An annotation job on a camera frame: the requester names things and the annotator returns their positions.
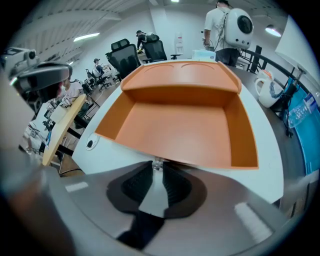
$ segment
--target black office chair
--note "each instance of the black office chair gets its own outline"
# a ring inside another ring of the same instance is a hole
[[[152,37],[150,37],[148,41],[144,43],[143,48],[147,57],[147,59],[143,60],[145,63],[161,62],[167,60],[164,44],[159,39],[159,36],[157,36],[156,34],[152,35]],[[171,54],[171,60],[176,60],[177,56],[180,55],[181,54]]]
[[[112,43],[111,50],[112,52],[108,52],[105,55],[109,63],[119,72],[121,79],[124,79],[141,65],[136,46],[133,43],[130,44],[128,39]]]

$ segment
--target circular hole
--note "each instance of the circular hole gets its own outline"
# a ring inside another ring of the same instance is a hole
[[[88,148],[91,148],[91,147],[92,147],[92,144],[93,144],[93,141],[90,140],[86,146],[87,146]]]

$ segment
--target water bottle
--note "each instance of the water bottle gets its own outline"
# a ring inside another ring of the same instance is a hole
[[[315,97],[320,100],[320,93],[317,91]],[[309,116],[317,107],[315,97],[309,93],[295,108],[289,112],[289,128],[299,125],[307,116]]]

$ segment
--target orange tray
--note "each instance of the orange tray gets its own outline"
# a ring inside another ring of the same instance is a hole
[[[258,168],[254,134],[238,94],[241,81],[222,63],[141,66],[121,88],[97,134],[185,164]]]

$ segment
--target desk leg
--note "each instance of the desk leg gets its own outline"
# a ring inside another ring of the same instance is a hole
[[[65,146],[62,146],[62,145],[59,145],[57,150],[60,151],[61,153],[67,154],[67,155],[69,155],[71,157],[72,157],[72,155],[74,153],[73,150],[71,150],[71,149],[69,149],[69,148],[67,148]]]
[[[88,123],[85,120],[83,120],[81,117],[79,117],[78,115],[75,116],[74,121],[76,121],[83,128],[87,128],[87,126],[88,126]]]
[[[67,132],[70,133],[72,136],[74,136],[74,137],[76,137],[77,139],[80,140],[81,135],[79,133],[77,133],[75,130],[73,130],[71,128],[68,128]]]

